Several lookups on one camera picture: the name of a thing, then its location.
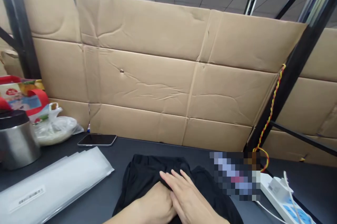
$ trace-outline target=black lid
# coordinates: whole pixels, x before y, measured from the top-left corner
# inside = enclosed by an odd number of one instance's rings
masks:
[[[29,121],[23,110],[13,110],[0,113],[0,130],[22,125]]]

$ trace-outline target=power strip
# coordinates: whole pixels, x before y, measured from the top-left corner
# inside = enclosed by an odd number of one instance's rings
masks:
[[[299,224],[289,192],[287,189],[286,192],[284,191],[282,179],[277,177],[274,177],[273,179],[270,175],[265,173],[261,173],[260,179],[262,192],[278,211],[284,221],[288,224]],[[296,203],[295,207],[299,217],[301,218],[301,223],[315,224],[314,221],[311,223],[309,215],[307,215]]]

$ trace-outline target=hand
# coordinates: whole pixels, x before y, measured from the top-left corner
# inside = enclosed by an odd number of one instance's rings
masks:
[[[161,182],[156,183],[136,202],[145,224],[167,224],[177,214],[172,205],[170,190]]]
[[[161,171],[160,176],[173,191],[170,193],[173,207],[183,224],[229,224],[214,211],[183,170],[180,170],[182,176],[174,170],[171,173]]]

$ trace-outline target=black garment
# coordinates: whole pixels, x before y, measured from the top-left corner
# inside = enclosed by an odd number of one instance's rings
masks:
[[[158,181],[168,187],[161,179],[159,171],[171,172],[171,169],[178,173],[180,173],[180,169],[185,171],[213,209],[220,216],[227,219],[230,224],[243,224],[232,200],[229,196],[223,194],[215,183],[214,178],[204,168],[198,166],[191,171],[184,158],[143,155],[134,155],[127,166],[123,177],[122,193],[112,216],[115,216],[134,200],[144,196]],[[170,223],[181,224],[181,221],[176,216]]]

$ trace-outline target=plastic packaging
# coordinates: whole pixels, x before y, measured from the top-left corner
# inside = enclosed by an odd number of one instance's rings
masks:
[[[45,223],[113,170],[98,147],[64,157],[0,193],[1,223]]]
[[[35,124],[34,131],[41,146],[54,145],[68,139],[71,135],[84,131],[74,118],[57,115],[62,108],[57,103],[49,104],[48,119]]]

